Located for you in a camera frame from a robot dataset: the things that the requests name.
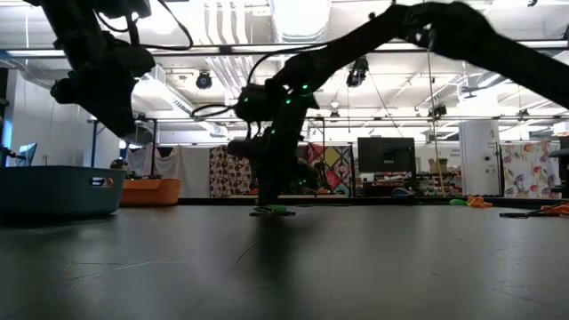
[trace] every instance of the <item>green object on floor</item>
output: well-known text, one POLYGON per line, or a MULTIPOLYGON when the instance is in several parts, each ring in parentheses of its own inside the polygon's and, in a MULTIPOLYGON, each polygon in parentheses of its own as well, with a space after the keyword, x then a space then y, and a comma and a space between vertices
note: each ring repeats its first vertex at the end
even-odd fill
POLYGON ((451 200, 451 202, 449 202, 450 205, 462 205, 462 206, 469 206, 469 203, 464 201, 464 200, 460 200, 460 199, 453 199, 451 200))
POLYGON ((276 212, 285 212, 286 211, 285 205, 270 204, 270 205, 267 205, 266 208, 270 209, 272 211, 276 211, 276 212))

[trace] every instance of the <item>cardboard box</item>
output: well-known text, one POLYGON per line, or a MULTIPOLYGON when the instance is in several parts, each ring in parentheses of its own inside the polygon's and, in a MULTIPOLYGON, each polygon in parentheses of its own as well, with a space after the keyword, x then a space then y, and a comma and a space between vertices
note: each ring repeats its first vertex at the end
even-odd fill
MULTIPOLYGON (((446 173, 446 163, 448 159, 446 158, 438 158, 438 162, 440 163, 441 173, 446 173)), ((438 173, 439 165, 435 159, 429 159, 429 172, 431 173, 438 173)))

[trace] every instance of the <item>orange plastic bin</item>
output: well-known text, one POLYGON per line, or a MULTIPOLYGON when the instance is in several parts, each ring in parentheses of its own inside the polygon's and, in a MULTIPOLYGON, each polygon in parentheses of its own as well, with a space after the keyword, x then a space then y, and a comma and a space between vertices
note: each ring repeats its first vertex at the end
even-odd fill
POLYGON ((181 181, 177 179, 126 180, 121 206, 175 205, 180 185, 181 181))

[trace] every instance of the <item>floor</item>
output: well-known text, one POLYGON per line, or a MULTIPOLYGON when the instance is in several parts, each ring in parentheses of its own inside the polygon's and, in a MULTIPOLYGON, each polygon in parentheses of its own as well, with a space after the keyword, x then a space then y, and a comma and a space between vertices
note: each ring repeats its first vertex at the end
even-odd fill
POLYGON ((0 319, 567 319, 569 220, 504 209, 121 210, 0 227, 0 319))

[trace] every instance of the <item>monitor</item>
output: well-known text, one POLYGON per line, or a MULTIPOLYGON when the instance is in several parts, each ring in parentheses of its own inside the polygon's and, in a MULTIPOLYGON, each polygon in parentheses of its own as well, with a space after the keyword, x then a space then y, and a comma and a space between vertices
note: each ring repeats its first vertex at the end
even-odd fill
POLYGON ((30 143, 20 147, 19 158, 16 158, 16 166, 30 166, 36 154, 37 143, 30 143))
POLYGON ((357 138, 360 172, 416 172, 413 138, 357 138))

